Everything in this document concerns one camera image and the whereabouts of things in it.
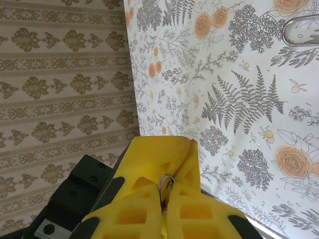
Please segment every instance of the damask wallpaper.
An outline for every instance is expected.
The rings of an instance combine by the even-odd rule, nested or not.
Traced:
[[[124,0],[141,135],[199,142],[201,182],[282,236],[319,238],[317,0]],[[294,42],[317,42],[319,21]]]
[[[139,128],[122,2],[0,1],[0,23],[1,237],[84,154],[112,167]]]

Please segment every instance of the beige patterned wallpaper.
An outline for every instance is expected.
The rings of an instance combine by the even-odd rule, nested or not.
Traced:
[[[123,3],[0,0],[0,236],[139,134]]]

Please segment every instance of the yellow plastic part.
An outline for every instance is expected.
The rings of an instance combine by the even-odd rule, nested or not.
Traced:
[[[239,210],[176,182],[167,208],[168,239],[241,239],[228,216]]]
[[[91,239],[161,239],[161,208],[157,185],[148,185],[102,207],[83,220],[99,217]]]
[[[167,213],[161,216],[158,183],[164,174],[172,175],[175,183]],[[135,137],[117,177],[124,177],[125,182],[112,203],[83,219],[100,219],[91,239],[241,238],[228,216],[245,218],[244,214],[200,192],[195,140],[182,136]]]

